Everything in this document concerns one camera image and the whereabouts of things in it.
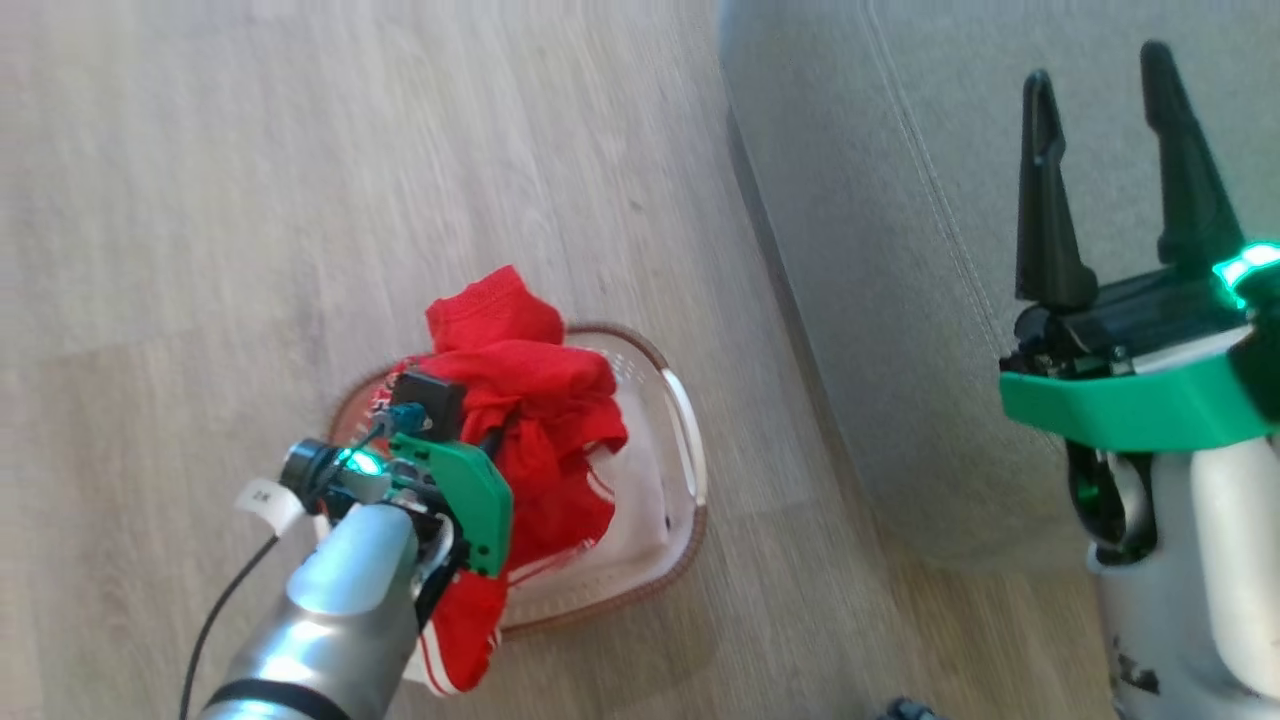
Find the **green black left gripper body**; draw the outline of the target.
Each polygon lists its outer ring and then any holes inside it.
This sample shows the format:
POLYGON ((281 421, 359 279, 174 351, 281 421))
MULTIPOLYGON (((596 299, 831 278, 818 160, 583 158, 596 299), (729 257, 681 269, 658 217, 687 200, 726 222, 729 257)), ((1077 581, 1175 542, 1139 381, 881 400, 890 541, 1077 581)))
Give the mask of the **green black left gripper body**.
POLYGON ((411 597, 424 626, 460 573, 500 578, 513 493, 483 446, 399 433, 387 448, 379 457, 362 443, 339 447, 333 486, 357 503, 389 503, 410 515, 419 533, 411 597))

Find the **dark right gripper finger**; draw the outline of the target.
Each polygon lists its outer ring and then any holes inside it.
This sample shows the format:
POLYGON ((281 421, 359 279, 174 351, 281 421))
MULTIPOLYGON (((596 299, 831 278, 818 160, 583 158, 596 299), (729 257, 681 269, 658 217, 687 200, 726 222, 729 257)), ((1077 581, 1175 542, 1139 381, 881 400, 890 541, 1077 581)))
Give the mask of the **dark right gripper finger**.
POLYGON ((1088 307, 1100 292, 1079 252, 1062 177, 1065 151, 1050 73, 1034 70, 1023 86, 1015 295, 1055 311, 1088 307))
POLYGON ((1210 272, 1240 254, 1243 229, 1165 42, 1143 44, 1140 81, 1146 120, 1158 145, 1158 259, 1184 272, 1210 272))

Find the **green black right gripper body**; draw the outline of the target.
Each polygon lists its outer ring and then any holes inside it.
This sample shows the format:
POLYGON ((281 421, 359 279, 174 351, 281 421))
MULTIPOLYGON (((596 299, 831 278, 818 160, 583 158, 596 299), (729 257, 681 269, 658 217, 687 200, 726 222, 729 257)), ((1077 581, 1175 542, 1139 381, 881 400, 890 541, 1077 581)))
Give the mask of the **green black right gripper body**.
POLYGON ((1079 313, 1018 320, 998 392, 1015 423, 1115 454, 1225 447, 1277 432, 1277 245, 1198 277, 1152 272, 1079 313))

